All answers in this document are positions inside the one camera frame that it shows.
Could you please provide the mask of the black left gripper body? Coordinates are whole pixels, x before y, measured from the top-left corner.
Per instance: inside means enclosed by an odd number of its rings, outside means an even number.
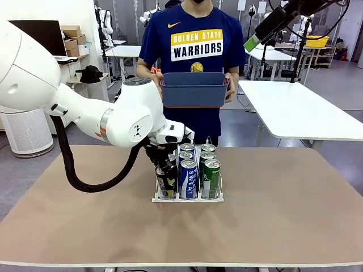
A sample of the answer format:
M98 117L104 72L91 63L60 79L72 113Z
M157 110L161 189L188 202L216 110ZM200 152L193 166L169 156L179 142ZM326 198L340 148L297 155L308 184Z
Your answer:
M147 144L144 146L144 149L150 161L154 165L159 165L170 162L168 155L173 154L177 147L178 145L176 143L161 144L158 146Z

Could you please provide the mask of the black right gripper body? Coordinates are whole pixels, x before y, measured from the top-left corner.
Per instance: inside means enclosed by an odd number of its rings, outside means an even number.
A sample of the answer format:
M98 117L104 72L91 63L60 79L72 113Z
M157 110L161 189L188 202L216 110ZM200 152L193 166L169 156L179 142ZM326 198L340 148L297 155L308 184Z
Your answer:
M272 30L284 28L295 16L295 9L286 5L284 7L276 7L268 16L269 25Z

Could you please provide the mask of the person's left hand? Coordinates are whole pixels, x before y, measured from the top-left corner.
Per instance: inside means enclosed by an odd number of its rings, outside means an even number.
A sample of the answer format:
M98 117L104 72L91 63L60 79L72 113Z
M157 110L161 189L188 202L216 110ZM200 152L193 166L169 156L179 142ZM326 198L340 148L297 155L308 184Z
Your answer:
M229 85L226 92L225 104L232 102L235 95L235 75L236 73L226 73L225 79L229 81Z

